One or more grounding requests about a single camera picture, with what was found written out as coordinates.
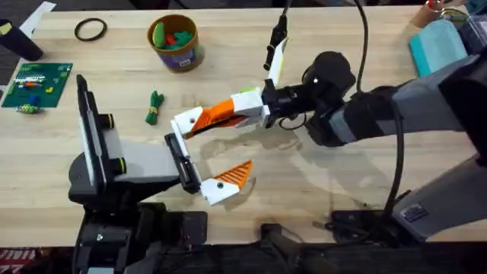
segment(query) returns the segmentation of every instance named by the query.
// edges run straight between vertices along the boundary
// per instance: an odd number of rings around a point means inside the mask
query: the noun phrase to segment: teal box
[[[431,22],[409,41],[409,47],[420,77],[467,56],[457,29],[446,20]]]

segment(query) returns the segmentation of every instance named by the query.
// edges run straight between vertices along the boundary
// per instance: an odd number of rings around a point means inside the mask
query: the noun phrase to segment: wooden table
[[[400,84],[416,76],[407,27],[418,7],[366,8],[370,25],[364,89]],[[185,74],[170,73],[152,51],[145,31],[169,13],[191,17],[199,28],[205,60]],[[113,113],[121,138],[163,144],[170,119],[192,107],[209,107],[244,87],[262,85],[266,44],[281,10],[93,11],[45,14],[33,38],[43,62],[73,62],[55,109],[27,116],[0,109],[0,246],[73,245],[82,208],[68,200],[68,169],[81,152],[75,75],[81,73],[100,111]],[[342,52],[358,70],[363,29],[355,8],[296,8],[289,16],[291,40],[281,84],[296,84],[315,56]],[[103,18],[109,30],[92,43],[75,39],[82,19]],[[144,122],[153,90],[164,92],[159,123]],[[364,204],[380,208],[389,192],[396,158],[395,138],[324,148],[305,129],[215,129],[187,142],[204,178],[248,159],[254,168],[243,192],[210,207],[180,186],[151,197],[171,210],[209,215],[209,243],[247,243],[264,222],[277,221],[306,241],[332,241],[320,229],[332,209]],[[406,136],[401,189],[414,189],[474,153],[466,135],[427,132]],[[433,240],[485,240],[485,222],[445,231]]]

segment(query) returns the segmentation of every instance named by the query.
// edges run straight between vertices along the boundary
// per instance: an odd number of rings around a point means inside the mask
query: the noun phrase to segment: orange and white object
[[[211,179],[204,180],[201,184],[202,195],[211,206],[232,197],[244,187],[251,169],[252,161],[247,161]]]
[[[272,57],[268,78],[272,79],[275,86],[279,82],[286,42],[287,39],[284,39],[277,45]],[[262,88],[257,87],[243,93],[232,94],[230,99],[216,104],[212,108],[204,110],[202,107],[195,107],[176,115],[171,120],[171,127],[181,152],[196,170],[201,194],[212,206],[240,192],[250,174],[252,161],[247,161],[214,178],[202,180],[196,165],[187,151],[184,140],[193,137],[199,130],[209,126],[241,127],[256,123],[260,125],[266,124],[270,116],[270,110],[263,103],[262,91]]]

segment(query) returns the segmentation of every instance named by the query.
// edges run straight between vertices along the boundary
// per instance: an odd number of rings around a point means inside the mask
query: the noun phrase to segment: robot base
[[[388,247],[418,243],[391,217],[383,220],[380,226],[375,228],[382,218],[382,213],[382,210],[336,210],[332,212],[331,222],[325,224],[325,229],[333,233],[333,238],[339,244],[357,241],[372,230],[374,233],[368,236],[370,242]]]

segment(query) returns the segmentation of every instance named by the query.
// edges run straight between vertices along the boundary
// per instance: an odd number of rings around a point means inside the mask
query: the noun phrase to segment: green circuit board
[[[38,107],[57,107],[72,66],[71,63],[23,64],[7,90],[2,107],[28,104],[31,95],[38,96]],[[36,84],[28,87],[27,83]]]

